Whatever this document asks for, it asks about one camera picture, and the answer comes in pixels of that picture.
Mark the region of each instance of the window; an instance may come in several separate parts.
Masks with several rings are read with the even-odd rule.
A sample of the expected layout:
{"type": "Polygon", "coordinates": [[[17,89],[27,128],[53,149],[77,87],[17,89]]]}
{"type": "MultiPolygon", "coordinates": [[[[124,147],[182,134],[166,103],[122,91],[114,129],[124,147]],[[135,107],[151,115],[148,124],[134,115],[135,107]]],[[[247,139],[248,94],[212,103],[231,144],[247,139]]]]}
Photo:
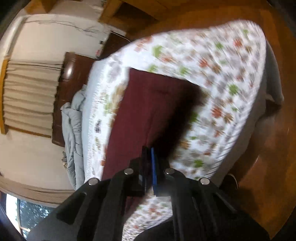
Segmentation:
{"type": "Polygon", "coordinates": [[[54,208],[26,202],[11,195],[6,198],[6,214],[24,238],[52,210],[54,208]]]}

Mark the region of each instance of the gray blanket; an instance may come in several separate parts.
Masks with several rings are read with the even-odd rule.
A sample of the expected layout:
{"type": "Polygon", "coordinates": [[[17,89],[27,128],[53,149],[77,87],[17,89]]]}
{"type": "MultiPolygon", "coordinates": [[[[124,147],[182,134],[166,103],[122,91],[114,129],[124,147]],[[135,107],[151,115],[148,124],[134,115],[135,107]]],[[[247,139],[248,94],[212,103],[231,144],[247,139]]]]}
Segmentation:
{"type": "Polygon", "coordinates": [[[86,85],[73,97],[72,103],[61,107],[62,130],[67,156],[67,173],[75,190],[84,183],[83,154],[81,141],[81,119],[85,100],[86,85]]]}

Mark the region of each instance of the red object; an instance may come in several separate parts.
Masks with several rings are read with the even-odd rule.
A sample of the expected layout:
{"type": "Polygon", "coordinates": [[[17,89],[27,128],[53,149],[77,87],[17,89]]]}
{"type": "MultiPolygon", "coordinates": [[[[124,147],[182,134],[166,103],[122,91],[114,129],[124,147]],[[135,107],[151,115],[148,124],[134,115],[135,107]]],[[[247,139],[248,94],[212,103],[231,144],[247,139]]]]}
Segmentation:
{"type": "Polygon", "coordinates": [[[199,87],[186,80],[130,69],[107,147],[102,180],[127,168],[142,146],[166,158],[184,131],[199,87]]]}

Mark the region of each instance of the dark wooden headboard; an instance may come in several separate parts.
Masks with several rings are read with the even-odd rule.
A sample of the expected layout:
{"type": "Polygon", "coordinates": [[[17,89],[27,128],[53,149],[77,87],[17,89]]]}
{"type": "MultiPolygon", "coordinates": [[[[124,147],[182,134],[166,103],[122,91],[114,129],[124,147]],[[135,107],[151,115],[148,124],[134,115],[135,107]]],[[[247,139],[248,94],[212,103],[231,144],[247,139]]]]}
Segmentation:
{"type": "Polygon", "coordinates": [[[62,133],[62,113],[60,108],[66,102],[72,102],[75,93],[87,84],[89,72],[95,59],[67,52],[59,78],[54,103],[52,143],[65,147],[62,133]]]}

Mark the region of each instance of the round rivet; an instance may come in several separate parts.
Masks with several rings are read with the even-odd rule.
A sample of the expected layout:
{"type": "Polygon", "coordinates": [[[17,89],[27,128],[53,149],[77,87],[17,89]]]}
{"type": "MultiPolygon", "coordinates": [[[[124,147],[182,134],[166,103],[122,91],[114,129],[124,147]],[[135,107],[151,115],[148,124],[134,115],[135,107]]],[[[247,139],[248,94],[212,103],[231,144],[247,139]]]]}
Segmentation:
{"type": "Polygon", "coordinates": [[[209,185],[210,184],[210,180],[207,179],[206,177],[203,177],[200,179],[200,183],[203,185],[209,185]]]}
{"type": "Polygon", "coordinates": [[[172,175],[174,174],[175,170],[173,168],[167,168],[165,169],[165,173],[168,174],[168,175],[172,175]]]}
{"type": "Polygon", "coordinates": [[[99,180],[95,177],[89,179],[89,185],[91,185],[91,186],[98,184],[98,182],[99,182],[99,180]]]}
{"type": "Polygon", "coordinates": [[[125,174],[125,175],[131,175],[131,174],[133,174],[133,169],[131,169],[131,168],[127,168],[127,169],[125,169],[125,170],[124,170],[124,174],[125,174]]]}

